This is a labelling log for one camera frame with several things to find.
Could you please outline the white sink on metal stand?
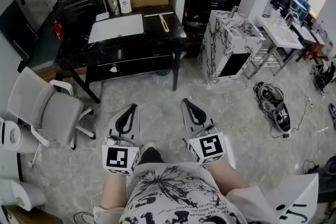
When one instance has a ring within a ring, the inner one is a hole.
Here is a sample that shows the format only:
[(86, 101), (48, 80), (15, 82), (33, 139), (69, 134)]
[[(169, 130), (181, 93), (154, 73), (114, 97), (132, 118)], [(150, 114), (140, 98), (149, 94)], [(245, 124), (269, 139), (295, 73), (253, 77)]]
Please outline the white sink on metal stand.
[[(274, 26), (268, 21), (268, 18), (257, 17), (257, 24), (261, 27), (262, 32), (269, 37), (271, 43), (268, 48), (260, 48), (256, 55), (252, 57), (250, 63), (254, 69), (251, 74), (246, 75), (248, 80), (251, 80), (261, 68), (269, 68), (273, 76), (276, 76), (293, 58), (294, 53), (303, 48), (286, 24), (280, 23)], [(278, 48), (287, 48), (291, 51), (282, 59), (276, 53)]]

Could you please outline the person's white printed shirt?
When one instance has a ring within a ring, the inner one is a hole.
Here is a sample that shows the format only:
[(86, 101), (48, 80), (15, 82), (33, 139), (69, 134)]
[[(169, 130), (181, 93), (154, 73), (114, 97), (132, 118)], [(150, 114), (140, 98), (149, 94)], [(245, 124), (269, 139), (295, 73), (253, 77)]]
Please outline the person's white printed shirt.
[(147, 163), (126, 183), (126, 205), (95, 207), (95, 224), (280, 224), (259, 187), (222, 194), (195, 163)]

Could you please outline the soap bottle with blue pump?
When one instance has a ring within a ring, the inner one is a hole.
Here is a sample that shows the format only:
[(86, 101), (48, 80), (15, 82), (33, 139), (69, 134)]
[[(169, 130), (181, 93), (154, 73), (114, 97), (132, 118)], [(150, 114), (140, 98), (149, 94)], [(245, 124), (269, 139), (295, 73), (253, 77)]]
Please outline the soap bottle with blue pump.
[(132, 12), (131, 0), (119, 0), (119, 3), (122, 14), (128, 14)]

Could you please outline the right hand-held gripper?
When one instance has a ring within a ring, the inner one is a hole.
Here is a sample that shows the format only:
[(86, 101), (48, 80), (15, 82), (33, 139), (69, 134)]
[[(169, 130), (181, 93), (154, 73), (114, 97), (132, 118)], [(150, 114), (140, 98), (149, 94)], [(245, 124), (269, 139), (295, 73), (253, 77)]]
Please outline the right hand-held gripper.
[(187, 149), (199, 165), (219, 160), (226, 154), (223, 132), (215, 124), (212, 111), (194, 99), (182, 100), (183, 121), (187, 132), (194, 132)]

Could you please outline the person's left forearm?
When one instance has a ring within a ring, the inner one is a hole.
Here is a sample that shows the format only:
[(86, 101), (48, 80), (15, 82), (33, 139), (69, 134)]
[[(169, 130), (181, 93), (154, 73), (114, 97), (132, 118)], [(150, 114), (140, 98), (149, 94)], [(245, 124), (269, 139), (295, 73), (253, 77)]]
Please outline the person's left forearm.
[(127, 204), (127, 177), (109, 173), (102, 191), (100, 207), (124, 208)]

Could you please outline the red fire extinguisher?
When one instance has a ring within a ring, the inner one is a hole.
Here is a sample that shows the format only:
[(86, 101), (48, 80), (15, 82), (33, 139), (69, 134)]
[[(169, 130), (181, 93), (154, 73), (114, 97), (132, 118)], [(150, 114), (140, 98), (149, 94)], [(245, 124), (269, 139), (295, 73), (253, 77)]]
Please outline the red fire extinguisher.
[(64, 36), (64, 31), (62, 29), (62, 24), (58, 19), (54, 19), (53, 23), (53, 30), (55, 32), (55, 34), (57, 35), (58, 39), (60, 40), (60, 42), (63, 42), (65, 36)]

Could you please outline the white box with face print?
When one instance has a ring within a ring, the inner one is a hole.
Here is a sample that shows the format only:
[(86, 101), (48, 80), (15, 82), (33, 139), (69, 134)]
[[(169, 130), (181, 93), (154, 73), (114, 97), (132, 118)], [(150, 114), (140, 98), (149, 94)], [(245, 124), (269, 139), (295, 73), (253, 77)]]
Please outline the white box with face print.
[(318, 187), (318, 174), (291, 175), (265, 199), (280, 224), (307, 224), (316, 211)]

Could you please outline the person's right forearm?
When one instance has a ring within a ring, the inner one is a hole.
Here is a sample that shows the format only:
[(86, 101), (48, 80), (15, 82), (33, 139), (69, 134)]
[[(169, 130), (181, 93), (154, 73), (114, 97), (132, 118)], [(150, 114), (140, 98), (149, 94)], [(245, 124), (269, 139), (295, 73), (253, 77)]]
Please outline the person's right forearm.
[(225, 159), (210, 162), (206, 167), (223, 195), (234, 189), (248, 188), (248, 184)]

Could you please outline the white squeegee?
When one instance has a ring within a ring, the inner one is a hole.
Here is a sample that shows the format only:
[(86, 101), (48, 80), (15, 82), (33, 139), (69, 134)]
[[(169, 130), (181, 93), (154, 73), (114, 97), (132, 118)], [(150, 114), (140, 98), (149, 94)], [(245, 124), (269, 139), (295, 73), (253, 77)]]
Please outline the white squeegee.
[(165, 19), (163, 18), (164, 15), (170, 15), (170, 14), (173, 14), (174, 12), (166, 12), (166, 13), (157, 13), (157, 14), (150, 14), (150, 15), (144, 15), (143, 17), (155, 17), (155, 16), (159, 16), (160, 18), (160, 21), (161, 21), (161, 24), (164, 28), (164, 31), (166, 33), (168, 33), (170, 30), (169, 30), (169, 27), (165, 21)]

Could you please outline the marble pattern cabinet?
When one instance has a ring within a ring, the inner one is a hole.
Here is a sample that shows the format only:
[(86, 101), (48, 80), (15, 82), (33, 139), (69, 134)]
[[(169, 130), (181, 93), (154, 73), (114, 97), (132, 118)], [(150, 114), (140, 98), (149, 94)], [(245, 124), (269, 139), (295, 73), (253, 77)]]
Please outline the marble pattern cabinet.
[(244, 14), (212, 10), (198, 60), (208, 84), (239, 78), (265, 38)]

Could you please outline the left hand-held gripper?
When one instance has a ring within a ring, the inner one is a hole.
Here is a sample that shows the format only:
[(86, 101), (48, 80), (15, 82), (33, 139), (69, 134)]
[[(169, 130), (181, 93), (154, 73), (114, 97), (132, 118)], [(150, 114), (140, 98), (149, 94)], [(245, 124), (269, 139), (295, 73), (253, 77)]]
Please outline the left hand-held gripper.
[(114, 174), (132, 175), (140, 160), (143, 147), (143, 144), (138, 141), (139, 107), (136, 104), (129, 104), (117, 111), (109, 120), (107, 132), (110, 135), (102, 145), (103, 168)]

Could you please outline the white rectangular sink basin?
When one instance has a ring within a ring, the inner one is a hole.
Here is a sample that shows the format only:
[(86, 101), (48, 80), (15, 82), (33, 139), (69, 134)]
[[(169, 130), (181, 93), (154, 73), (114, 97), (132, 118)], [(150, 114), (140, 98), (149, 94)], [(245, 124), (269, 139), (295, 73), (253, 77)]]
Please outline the white rectangular sink basin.
[(144, 33), (141, 14), (111, 18), (93, 24), (88, 43)]

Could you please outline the person's black trouser leg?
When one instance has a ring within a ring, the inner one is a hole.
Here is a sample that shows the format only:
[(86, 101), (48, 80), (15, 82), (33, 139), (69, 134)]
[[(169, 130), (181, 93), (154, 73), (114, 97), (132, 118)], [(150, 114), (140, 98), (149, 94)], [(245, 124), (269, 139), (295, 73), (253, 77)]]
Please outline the person's black trouser leg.
[(148, 147), (142, 154), (139, 165), (146, 163), (164, 163), (160, 152), (154, 147)]

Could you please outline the grey office chair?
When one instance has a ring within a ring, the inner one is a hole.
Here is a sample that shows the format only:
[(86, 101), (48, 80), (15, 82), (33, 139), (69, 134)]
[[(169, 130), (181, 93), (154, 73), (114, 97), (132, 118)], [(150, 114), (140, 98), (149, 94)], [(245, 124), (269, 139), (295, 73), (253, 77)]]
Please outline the grey office chair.
[(96, 135), (79, 121), (93, 109), (74, 97), (71, 84), (46, 82), (28, 67), (19, 74), (11, 90), (7, 111), (30, 125), (35, 138), (46, 147), (54, 143), (76, 149), (76, 130), (95, 140)]

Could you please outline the black marble vanity table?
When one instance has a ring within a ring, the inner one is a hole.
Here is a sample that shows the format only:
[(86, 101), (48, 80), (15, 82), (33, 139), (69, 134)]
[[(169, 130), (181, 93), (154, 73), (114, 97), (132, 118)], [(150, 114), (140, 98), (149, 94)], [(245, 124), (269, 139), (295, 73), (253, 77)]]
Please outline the black marble vanity table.
[(158, 71), (173, 72), (172, 90), (176, 91), (180, 57), (186, 34), (175, 14), (164, 15), (169, 32), (166, 33), (159, 16), (144, 15), (174, 12), (170, 5), (135, 8), (121, 16), (141, 14), (144, 33), (88, 43), (96, 20), (66, 27), (55, 63), (71, 75), (96, 103), (100, 99), (90, 90), (92, 82)]

